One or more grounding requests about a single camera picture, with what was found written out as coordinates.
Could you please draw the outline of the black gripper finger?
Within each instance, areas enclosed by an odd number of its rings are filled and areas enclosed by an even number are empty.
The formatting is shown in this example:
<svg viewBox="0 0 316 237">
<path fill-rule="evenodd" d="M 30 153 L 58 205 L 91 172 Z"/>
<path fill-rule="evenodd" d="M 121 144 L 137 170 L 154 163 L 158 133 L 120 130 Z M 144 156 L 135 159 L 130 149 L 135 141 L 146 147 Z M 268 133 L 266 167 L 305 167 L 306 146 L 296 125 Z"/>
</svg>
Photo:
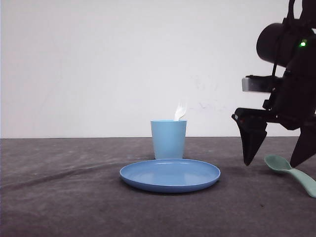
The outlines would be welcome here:
<svg viewBox="0 0 316 237">
<path fill-rule="evenodd" d="M 243 151 L 243 161 L 250 165 L 266 138 L 267 123 L 261 120 L 241 120 L 237 122 Z"/>
<path fill-rule="evenodd" d="M 308 124 L 301 127 L 290 165 L 296 167 L 316 154 L 316 124 Z"/>
</svg>

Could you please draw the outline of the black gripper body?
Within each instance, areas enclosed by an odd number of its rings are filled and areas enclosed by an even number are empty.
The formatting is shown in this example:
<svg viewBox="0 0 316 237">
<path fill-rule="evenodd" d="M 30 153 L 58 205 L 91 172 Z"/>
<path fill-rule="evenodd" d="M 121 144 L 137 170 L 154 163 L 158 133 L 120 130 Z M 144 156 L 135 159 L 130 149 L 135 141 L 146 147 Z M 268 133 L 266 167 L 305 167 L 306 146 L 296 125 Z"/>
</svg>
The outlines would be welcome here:
<svg viewBox="0 0 316 237">
<path fill-rule="evenodd" d="M 232 118 L 243 130 L 265 130 L 268 123 L 288 130 L 316 127 L 315 53 L 294 56 L 264 106 L 264 110 L 237 108 Z"/>
</svg>

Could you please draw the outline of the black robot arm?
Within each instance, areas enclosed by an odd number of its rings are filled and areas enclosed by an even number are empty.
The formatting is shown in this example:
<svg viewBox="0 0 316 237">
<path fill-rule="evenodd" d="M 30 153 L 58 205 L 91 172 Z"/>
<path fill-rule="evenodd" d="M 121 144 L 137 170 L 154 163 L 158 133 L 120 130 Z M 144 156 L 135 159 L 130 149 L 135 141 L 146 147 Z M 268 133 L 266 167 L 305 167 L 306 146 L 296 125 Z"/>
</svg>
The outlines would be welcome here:
<svg viewBox="0 0 316 237">
<path fill-rule="evenodd" d="M 262 60 L 285 67 L 283 76 L 249 75 L 242 79 L 243 91 L 270 94 L 262 109 L 237 108 L 232 116 L 240 131 L 246 165 L 262 145 L 268 123 L 300 130 L 291 166 L 316 153 L 316 3 L 303 1 L 299 18 L 294 17 L 293 8 L 294 1 L 290 1 L 283 22 L 268 25 L 256 44 Z"/>
</svg>

